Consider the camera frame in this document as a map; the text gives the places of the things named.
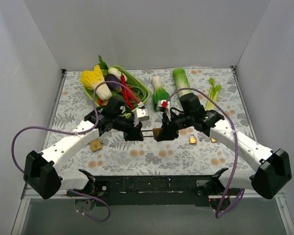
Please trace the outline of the brass padlock long shackle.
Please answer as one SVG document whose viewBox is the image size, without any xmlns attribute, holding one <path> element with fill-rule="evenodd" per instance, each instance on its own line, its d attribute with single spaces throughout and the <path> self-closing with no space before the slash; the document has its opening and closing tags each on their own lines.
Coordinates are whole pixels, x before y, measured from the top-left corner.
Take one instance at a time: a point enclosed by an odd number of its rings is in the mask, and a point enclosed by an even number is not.
<svg viewBox="0 0 294 235">
<path fill-rule="evenodd" d="M 144 138 L 153 138 L 156 141 L 160 141 L 159 136 L 161 131 L 161 128 L 153 128 L 142 130 L 142 133 Z"/>
</svg>

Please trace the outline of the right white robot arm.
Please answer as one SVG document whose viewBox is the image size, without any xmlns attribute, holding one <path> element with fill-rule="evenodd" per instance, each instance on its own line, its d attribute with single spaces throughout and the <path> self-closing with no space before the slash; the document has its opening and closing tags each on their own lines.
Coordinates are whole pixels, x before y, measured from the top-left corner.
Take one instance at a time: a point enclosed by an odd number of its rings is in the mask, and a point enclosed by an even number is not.
<svg viewBox="0 0 294 235">
<path fill-rule="evenodd" d="M 164 112 L 162 126 L 153 129 L 157 142 L 172 141 L 178 138 L 179 130 L 194 127 L 237 153 L 252 168 L 248 173 L 236 171 L 233 175 L 223 168 L 204 186 L 206 191 L 221 195 L 230 187 L 244 188 L 272 199 L 291 180 L 290 159 L 285 150 L 273 151 L 242 132 L 234 131 L 223 115 L 214 110 L 206 111 L 193 93 L 183 95 L 179 101 L 183 112 L 178 115 L 171 114 L 168 101 L 161 101 L 159 108 Z"/>
</svg>

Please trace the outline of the tiny brass padlock with key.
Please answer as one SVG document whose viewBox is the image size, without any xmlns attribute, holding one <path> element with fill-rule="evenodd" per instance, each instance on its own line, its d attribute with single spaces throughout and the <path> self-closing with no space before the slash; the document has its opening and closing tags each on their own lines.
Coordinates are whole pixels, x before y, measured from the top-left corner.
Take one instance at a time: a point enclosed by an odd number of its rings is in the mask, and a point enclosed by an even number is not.
<svg viewBox="0 0 294 235">
<path fill-rule="evenodd" d="M 216 139 L 214 139 L 214 138 L 211 138 L 211 142 L 212 143 L 216 143 L 216 142 L 218 142 Z"/>
</svg>

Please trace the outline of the small brass padlock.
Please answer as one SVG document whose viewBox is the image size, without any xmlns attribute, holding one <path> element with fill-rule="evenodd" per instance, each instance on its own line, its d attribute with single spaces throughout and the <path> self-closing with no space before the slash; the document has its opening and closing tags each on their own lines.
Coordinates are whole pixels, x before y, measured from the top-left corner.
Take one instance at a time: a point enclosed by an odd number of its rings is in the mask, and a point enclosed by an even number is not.
<svg viewBox="0 0 294 235">
<path fill-rule="evenodd" d="M 189 135 L 189 144 L 197 144 L 197 139 L 196 139 L 195 134 Z"/>
</svg>

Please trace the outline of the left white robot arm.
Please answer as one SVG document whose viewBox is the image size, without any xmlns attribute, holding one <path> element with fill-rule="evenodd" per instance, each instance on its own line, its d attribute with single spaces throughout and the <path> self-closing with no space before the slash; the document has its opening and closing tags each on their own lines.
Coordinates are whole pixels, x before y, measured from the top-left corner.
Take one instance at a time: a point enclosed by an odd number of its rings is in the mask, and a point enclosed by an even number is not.
<svg viewBox="0 0 294 235">
<path fill-rule="evenodd" d="M 125 101 L 112 97 L 107 105 L 96 108 L 70 134 L 40 153 L 28 153 L 24 167 L 24 180 L 43 198 L 49 199 L 59 190 L 77 189 L 82 195 L 94 192 L 94 176 L 86 170 L 75 174 L 61 172 L 62 166 L 91 141 L 98 139 L 112 129 L 123 132 L 126 141 L 143 141 L 141 131 L 144 119 L 149 119 L 143 103 L 132 112 L 132 116 L 122 116 Z"/>
</svg>

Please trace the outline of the large brass padlock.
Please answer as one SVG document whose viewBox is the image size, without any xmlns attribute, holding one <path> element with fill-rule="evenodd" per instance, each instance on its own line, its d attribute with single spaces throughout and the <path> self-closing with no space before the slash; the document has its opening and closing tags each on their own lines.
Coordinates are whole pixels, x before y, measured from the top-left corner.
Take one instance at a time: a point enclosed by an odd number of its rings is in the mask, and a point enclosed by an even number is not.
<svg viewBox="0 0 294 235">
<path fill-rule="evenodd" d="M 102 149 L 102 143 L 99 139 L 90 142 L 90 148 L 93 152 Z"/>
</svg>

